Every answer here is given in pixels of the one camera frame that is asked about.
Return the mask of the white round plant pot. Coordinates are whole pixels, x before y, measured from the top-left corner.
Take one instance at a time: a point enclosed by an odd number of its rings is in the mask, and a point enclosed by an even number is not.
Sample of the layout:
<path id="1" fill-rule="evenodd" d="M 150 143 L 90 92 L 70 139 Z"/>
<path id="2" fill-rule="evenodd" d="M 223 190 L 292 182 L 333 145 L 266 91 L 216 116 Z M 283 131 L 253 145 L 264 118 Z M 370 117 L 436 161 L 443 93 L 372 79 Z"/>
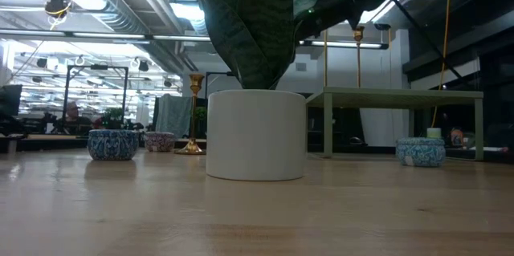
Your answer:
<path id="1" fill-rule="evenodd" d="M 290 91 L 210 94 L 206 173 L 237 181 L 301 178 L 307 158 L 306 99 Z"/>

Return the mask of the light blue patterned candle tin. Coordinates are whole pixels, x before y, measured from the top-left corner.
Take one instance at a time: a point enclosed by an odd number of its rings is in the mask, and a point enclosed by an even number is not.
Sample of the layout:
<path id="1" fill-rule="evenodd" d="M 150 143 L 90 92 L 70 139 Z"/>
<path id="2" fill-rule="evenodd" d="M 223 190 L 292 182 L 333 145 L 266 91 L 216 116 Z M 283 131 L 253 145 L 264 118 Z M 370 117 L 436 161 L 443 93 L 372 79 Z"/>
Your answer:
<path id="1" fill-rule="evenodd" d="M 402 165 L 440 167 L 446 159 L 443 139 L 408 137 L 397 140 L 396 157 Z"/>

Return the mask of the green artificial snake plant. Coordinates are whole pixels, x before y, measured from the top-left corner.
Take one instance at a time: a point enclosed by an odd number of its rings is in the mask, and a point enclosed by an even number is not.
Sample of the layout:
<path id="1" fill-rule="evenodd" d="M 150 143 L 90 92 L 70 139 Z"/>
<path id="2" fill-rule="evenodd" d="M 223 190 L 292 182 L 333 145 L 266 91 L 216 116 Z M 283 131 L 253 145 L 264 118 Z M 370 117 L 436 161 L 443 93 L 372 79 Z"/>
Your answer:
<path id="1" fill-rule="evenodd" d="M 210 41 L 244 89 L 273 89 L 296 54 L 298 15 L 316 0 L 198 0 Z"/>

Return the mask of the long ceiling light bar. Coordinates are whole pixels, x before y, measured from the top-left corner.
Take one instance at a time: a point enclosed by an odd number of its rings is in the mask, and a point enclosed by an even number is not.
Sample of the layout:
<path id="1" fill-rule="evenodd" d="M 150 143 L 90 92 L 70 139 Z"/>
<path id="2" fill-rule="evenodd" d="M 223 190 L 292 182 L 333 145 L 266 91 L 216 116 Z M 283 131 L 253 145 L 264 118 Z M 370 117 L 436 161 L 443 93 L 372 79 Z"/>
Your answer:
<path id="1" fill-rule="evenodd" d="M 0 38 L 2 39 L 28 39 L 28 40 L 48 40 L 48 41 L 67 41 L 67 42 L 106 42 L 106 43 L 141 43 L 149 44 L 157 41 L 176 41 L 192 43 L 209 43 L 207 36 L 193 35 L 139 35 L 139 34 L 119 34 L 119 33 L 99 33 L 99 32 L 79 32 L 79 31 L 59 31 L 59 30 L 20 30 L 0 28 Z"/>
<path id="2" fill-rule="evenodd" d="M 299 41 L 299 45 L 302 47 L 334 47 L 334 48 L 348 48 L 348 49 L 370 49 L 370 50 L 386 50 L 389 45 L 386 43 L 357 43 L 347 41 L 317 41 L 317 40 L 302 40 Z"/>

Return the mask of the purple patterned candle tin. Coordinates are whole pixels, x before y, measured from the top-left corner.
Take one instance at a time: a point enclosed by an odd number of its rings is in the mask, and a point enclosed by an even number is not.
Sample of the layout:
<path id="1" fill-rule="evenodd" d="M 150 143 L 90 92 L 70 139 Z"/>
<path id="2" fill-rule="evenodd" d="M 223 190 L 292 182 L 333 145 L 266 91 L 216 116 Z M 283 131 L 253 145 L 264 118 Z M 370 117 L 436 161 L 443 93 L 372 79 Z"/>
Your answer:
<path id="1" fill-rule="evenodd" d="M 144 139 L 145 148 L 149 152 L 171 152 L 176 137 L 171 132 L 147 132 Z"/>

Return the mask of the person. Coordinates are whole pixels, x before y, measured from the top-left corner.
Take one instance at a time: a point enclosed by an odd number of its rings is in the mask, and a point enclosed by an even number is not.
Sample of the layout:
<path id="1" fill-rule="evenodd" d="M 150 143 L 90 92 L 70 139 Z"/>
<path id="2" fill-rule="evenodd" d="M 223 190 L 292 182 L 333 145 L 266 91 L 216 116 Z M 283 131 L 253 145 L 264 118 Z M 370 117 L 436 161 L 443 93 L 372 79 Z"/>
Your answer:
<path id="1" fill-rule="evenodd" d="M 58 134 L 73 136 L 86 136 L 92 129 L 92 121 L 79 114 L 79 107 L 76 102 L 67 103 L 66 116 L 54 123 Z"/>

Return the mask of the grey hanging cloth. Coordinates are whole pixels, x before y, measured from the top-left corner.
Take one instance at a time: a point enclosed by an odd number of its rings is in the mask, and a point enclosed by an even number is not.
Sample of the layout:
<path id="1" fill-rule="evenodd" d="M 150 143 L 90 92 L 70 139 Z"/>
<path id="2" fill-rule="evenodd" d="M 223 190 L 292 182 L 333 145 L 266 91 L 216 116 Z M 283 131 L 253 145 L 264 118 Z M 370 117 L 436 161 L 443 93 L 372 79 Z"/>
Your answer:
<path id="1" fill-rule="evenodd" d="M 192 98 L 165 94 L 157 101 L 154 114 L 156 132 L 170 132 L 177 138 L 188 136 L 192 112 Z"/>

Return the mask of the short gold candle holder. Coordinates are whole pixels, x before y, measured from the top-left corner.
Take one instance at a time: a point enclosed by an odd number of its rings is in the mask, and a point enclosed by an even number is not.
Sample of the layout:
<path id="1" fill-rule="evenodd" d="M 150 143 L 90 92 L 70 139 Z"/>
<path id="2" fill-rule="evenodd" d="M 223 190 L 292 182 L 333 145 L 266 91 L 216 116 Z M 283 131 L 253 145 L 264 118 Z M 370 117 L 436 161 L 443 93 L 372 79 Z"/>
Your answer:
<path id="1" fill-rule="evenodd" d="M 202 89 L 202 81 L 204 79 L 204 75 L 202 74 L 189 74 L 190 78 L 190 90 L 192 91 L 192 108 L 191 108 L 191 118 L 190 118 L 190 133 L 189 139 L 184 148 L 176 150 L 174 153 L 178 155 L 187 155 L 187 156 L 200 156 L 206 155 L 206 151 L 201 149 L 198 146 L 195 136 L 195 112 L 197 107 L 197 98 L 198 93 Z"/>

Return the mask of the medium gold candle holder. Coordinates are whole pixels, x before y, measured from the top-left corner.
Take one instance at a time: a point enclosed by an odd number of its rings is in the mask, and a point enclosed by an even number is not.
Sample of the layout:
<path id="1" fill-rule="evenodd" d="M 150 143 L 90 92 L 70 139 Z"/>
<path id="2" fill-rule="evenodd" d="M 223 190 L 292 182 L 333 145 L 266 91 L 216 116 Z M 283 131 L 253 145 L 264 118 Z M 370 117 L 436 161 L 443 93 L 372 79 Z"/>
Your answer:
<path id="1" fill-rule="evenodd" d="M 361 42 L 364 37 L 363 26 L 357 26 L 353 30 L 353 38 L 356 41 L 356 47 L 357 47 L 357 87 L 361 87 Z"/>

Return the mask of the green perforated metal shelf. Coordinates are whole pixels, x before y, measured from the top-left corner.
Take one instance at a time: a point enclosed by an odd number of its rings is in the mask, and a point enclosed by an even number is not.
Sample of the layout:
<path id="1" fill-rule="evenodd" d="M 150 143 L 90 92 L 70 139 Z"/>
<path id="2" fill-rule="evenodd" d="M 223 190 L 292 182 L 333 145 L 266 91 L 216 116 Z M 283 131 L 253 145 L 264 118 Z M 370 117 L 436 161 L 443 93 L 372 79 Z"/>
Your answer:
<path id="1" fill-rule="evenodd" d="M 330 158 L 332 148 L 332 109 L 385 108 L 414 111 L 444 105 L 473 104 L 475 109 L 475 160 L 484 160 L 483 93 L 481 91 L 436 91 L 377 89 L 362 87 L 323 87 L 309 96 L 306 105 L 324 111 L 324 147 L 321 156 Z"/>

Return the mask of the black background rig frame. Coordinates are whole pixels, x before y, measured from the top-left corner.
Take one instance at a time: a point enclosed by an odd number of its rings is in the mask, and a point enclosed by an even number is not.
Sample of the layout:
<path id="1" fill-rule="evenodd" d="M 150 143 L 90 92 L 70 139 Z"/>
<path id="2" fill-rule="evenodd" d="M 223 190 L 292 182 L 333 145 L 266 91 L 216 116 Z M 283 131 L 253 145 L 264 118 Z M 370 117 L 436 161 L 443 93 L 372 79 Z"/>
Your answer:
<path id="1" fill-rule="evenodd" d="M 120 121 L 121 121 L 120 126 L 123 126 L 124 113 L 125 113 L 125 108 L 126 108 L 127 90 L 128 90 L 128 83 L 129 83 L 129 74 L 128 74 L 129 69 L 127 67 L 116 67 L 116 66 L 109 66 L 109 65 L 102 65 L 102 64 L 91 64 L 91 65 L 82 65 L 82 66 L 73 64 L 73 65 L 67 66 L 67 74 L 66 74 L 66 82 L 65 82 L 65 87 L 64 87 L 64 98 L 63 98 L 63 113 L 62 113 L 59 131 L 67 133 L 67 129 L 66 129 L 67 100 L 68 100 L 71 78 L 75 78 L 75 75 L 71 75 L 71 71 L 74 68 L 79 69 L 77 74 L 79 74 L 85 68 L 89 68 L 91 70 L 96 70 L 96 71 L 107 71 L 108 69 L 124 71 L 124 75 L 121 76 L 121 78 L 124 80 L 124 87 L 123 87 L 123 98 L 122 98 L 122 112 L 120 115 Z"/>

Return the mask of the black monitor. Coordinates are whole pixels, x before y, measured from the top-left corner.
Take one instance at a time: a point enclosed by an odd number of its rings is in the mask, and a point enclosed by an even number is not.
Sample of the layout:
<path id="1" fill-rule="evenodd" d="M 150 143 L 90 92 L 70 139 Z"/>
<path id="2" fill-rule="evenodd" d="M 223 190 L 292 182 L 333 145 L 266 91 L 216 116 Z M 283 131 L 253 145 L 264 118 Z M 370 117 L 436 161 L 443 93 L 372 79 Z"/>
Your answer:
<path id="1" fill-rule="evenodd" d="M 17 116 L 21 102 L 22 85 L 0 87 L 0 113 Z"/>

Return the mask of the orange round object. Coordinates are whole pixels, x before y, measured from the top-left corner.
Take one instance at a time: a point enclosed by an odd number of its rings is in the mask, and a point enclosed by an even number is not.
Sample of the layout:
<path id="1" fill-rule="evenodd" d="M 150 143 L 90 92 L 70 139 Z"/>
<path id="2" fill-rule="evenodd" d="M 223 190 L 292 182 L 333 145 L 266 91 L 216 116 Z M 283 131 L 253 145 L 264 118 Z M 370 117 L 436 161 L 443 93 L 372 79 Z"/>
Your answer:
<path id="1" fill-rule="evenodd" d="M 452 128 L 450 132 L 451 145 L 456 148 L 464 146 L 463 131 L 460 128 Z"/>

